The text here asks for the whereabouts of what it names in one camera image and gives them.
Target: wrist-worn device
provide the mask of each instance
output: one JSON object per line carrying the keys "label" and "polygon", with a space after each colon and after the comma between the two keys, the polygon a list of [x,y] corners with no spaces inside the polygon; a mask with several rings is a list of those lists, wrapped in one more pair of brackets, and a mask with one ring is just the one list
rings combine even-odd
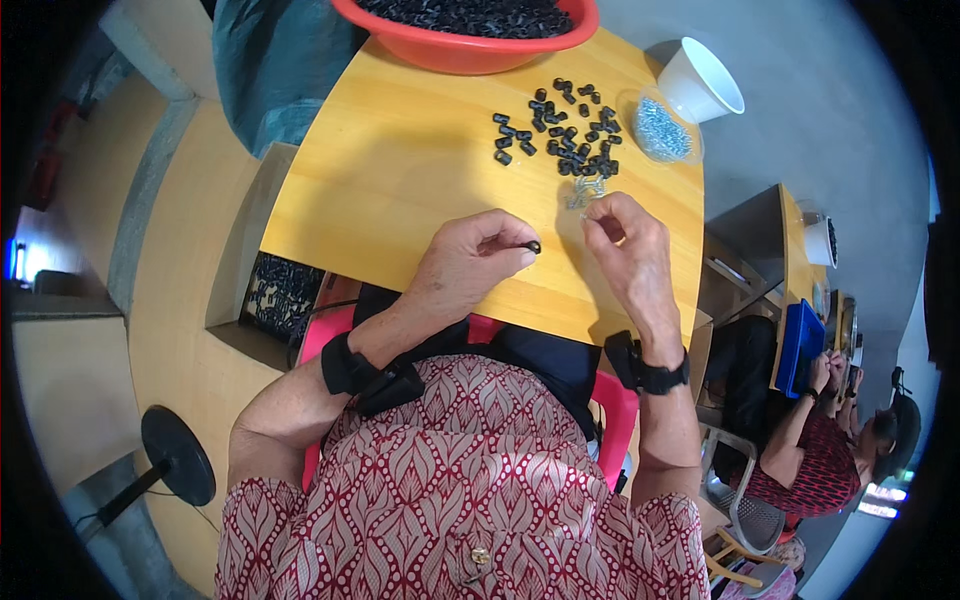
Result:
{"label": "wrist-worn device", "polygon": [[347,336],[349,332],[335,336],[321,351],[324,382],[331,394],[355,396],[353,409],[364,417],[423,396],[423,381],[413,365],[395,360],[380,370],[363,354],[350,352]]}
{"label": "wrist-worn device", "polygon": [[690,358],[684,348],[684,361],[674,371],[666,367],[651,367],[643,362],[640,341],[623,330],[604,342],[604,351],[620,383],[627,389],[644,390],[653,396],[666,396],[678,385],[690,382]]}

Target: white plastic cup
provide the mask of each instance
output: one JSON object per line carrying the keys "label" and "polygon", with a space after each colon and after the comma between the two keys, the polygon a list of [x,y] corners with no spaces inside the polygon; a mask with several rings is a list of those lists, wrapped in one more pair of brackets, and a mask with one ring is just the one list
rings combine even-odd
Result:
{"label": "white plastic cup", "polygon": [[681,39],[681,49],[663,67],[657,87],[681,116],[703,123],[729,112],[742,114],[743,94],[707,46],[692,37]]}
{"label": "white plastic cup", "polygon": [[829,223],[827,217],[804,228],[804,247],[806,260],[811,265],[825,265],[836,268],[833,262],[833,250],[830,247]]}

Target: clear plastic container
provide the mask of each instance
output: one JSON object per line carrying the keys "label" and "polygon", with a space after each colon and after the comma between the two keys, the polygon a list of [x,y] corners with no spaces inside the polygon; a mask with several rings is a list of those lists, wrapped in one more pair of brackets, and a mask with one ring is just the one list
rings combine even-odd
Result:
{"label": "clear plastic container", "polygon": [[651,159],[694,165],[703,161],[700,126],[690,115],[684,115],[683,108],[671,107],[655,85],[640,90],[633,117],[634,141]]}

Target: woman sitting at table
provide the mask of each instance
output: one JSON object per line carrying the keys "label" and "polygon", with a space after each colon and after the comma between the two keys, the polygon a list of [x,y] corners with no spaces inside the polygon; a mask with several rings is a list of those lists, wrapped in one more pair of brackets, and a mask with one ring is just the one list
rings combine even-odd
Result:
{"label": "woman sitting at table", "polygon": [[[622,193],[585,214],[642,360],[675,373],[686,358],[666,227]],[[587,454],[592,423],[578,426],[591,386],[576,379],[592,376],[596,350],[509,327],[494,345],[520,366],[462,346],[473,307],[536,259],[522,247],[531,240],[502,210],[444,224],[402,296],[361,299],[362,323],[243,410],[229,438],[219,597],[709,598],[689,386],[642,395],[628,500]],[[568,369],[544,372],[546,361]],[[388,366],[415,395],[401,386],[361,406],[372,389],[361,380]],[[304,492],[304,450],[319,440]]]}
{"label": "woman sitting at table", "polygon": [[[899,422],[890,408],[876,411],[861,429],[855,403],[863,371],[841,408],[846,362],[839,352],[811,362],[800,398],[769,390],[775,343],[776,326],[750,316],[720,327],[710,349],[706,379],[726,380],[722,426],[760,452],[745,493],[795,516],[835,514],[861,487],[890,474],[886,457],[898,444],[910,444],[902,450],[912,452],[916,438],[908,442],[908,432],[919,423]],[[918,417],[915,411],[901,416]],[[745,463],[742,454],[718,445],[713,466],[722,481],[738,485]]]}

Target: blue plastic tray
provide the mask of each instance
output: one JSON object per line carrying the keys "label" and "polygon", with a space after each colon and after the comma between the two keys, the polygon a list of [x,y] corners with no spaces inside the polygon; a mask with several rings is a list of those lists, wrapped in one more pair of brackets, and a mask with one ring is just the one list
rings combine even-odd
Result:
{"label": "blue plastic tray", "polygon": [[827,330],[806,300],[786,307],[780,368],[774,385],[787,397],[800,397],[810,361],[824,351]]}

